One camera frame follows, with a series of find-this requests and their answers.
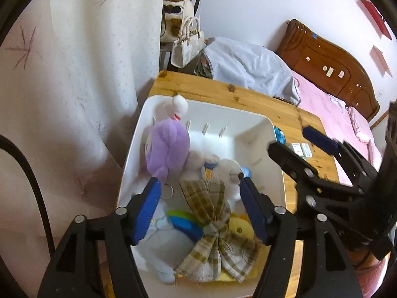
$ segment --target curtain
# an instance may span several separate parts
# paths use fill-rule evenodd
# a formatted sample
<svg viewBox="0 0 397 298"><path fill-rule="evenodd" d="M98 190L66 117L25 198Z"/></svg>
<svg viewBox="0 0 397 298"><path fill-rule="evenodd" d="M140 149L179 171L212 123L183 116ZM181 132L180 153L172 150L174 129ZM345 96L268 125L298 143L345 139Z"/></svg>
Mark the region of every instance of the curtain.
<svg viewBox="0 0 397 298"><path fill-rule="evenodd" d="M0 134L26 156L59 242L114 209L158 74L162 0L33 0L0 47ZM49 262L29 183L0 152L0 254L35 297Z"/></svg>

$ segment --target wooden headboard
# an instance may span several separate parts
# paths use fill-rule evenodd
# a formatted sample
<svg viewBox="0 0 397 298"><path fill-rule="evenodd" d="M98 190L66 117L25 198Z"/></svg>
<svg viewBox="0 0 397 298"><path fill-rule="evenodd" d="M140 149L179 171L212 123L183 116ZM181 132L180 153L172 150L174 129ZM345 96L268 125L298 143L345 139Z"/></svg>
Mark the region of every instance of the wooden headboard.
<svg viewBox="0 0 397 298"><path fill-rule="evenodd" d="M292 70L346 106L355 107L367 121L378 113L371 80L360 63L296 19L289 22L276 53Z"/></svg>

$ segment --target gray blanket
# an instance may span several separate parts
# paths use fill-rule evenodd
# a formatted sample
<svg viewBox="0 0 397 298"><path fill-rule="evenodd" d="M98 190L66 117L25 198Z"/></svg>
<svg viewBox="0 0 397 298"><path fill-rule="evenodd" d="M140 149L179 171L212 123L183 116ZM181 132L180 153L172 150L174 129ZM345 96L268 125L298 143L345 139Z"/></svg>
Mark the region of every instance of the gray blanket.
<svg viewBox="0 0 397 298"><path fill-rule="evenodd" d="M223 37L209 39L204 49L212 79L300 102L291 70L271 50Z"/></svg>

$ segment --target plaid bow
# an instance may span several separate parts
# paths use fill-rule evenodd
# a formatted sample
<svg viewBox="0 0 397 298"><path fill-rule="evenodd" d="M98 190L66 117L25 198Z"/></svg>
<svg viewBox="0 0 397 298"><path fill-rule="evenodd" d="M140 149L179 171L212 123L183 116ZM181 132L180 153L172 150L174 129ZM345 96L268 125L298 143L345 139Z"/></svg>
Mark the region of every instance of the plaid bow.
<svg viewBox="0 0 397 298"><path fill-rule="evenodd" d="M255 264L260 245L229 231L230 207L224 201L224 183L212 178L179 184L193 214L206 226L204 236L175 272L190 280L209 282L219 277L223 267L243 282Z"/></svg>

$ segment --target plush toy with sunglasses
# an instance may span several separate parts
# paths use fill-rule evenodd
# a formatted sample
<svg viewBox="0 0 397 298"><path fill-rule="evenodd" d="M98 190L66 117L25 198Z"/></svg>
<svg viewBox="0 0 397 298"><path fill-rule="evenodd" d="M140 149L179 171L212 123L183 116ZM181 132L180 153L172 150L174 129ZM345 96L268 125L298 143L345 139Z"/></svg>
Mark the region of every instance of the plush toy with sunglasses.
<svg viewBox="0 0 397 298"><path fill-rule="evenodd" d="M182 25L185 0L163 0L163 19L161 22L160 42L174 42L178 39ZM185 18L194 17L195 11L190 0L186 2Z"/></svg>

